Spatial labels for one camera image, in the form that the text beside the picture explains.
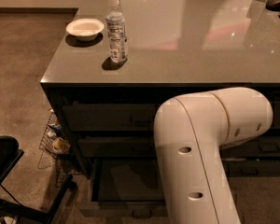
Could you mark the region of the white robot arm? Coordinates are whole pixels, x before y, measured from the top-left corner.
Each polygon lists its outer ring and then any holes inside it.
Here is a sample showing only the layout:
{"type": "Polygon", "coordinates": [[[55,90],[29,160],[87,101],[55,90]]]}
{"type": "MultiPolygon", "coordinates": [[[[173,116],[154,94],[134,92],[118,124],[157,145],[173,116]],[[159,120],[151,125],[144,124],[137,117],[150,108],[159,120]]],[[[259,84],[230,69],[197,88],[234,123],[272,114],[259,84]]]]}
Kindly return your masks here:
{"type": "Polygon", "coordinates": [[[154,144],[171,224],[241,224],[219,151],[267,132],[273,110],[249,88],[176,96],[158,109],[154,144]]]}

